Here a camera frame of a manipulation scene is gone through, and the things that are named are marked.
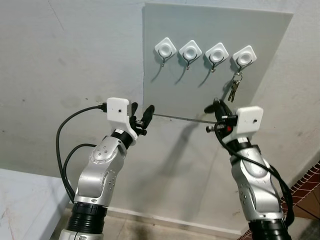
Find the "silver robotic arm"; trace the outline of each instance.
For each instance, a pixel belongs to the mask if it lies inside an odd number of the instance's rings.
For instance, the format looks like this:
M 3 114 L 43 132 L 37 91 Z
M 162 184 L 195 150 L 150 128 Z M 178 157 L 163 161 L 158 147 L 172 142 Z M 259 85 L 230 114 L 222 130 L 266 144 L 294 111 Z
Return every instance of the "silver robotic arm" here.
M 103 240 L 104 218 L 112 199 L 116 179 L 124 165 L 129 146 L 139 135 L 146 135 L 154 106 L 149 106 L 140 121 L 134 116 L 138 104 L 123 98 L 109 98 L 107 120 L 112 134 L 106 136 L 90 154 L 74 197 L 72 215 L 59 240 Z
M 257 106 L 239 108 L 233 114 L 223 100 L 215 99 L 205 113 L 215 113 L 217 123 L 206 131 L 215 132 L 221 145 L 231 155 L 232 176 L 238 186 L 239 200 L 253 240 L 291 240 L 288 226 L 294 220 L 292 209 L 285 220 L 280 197 L 272 183 L 280 180 L 283 195 L 291 205 L 292 196 L 279 173 L 262 157 L 252 136 L 259 130 L 263 109 Z

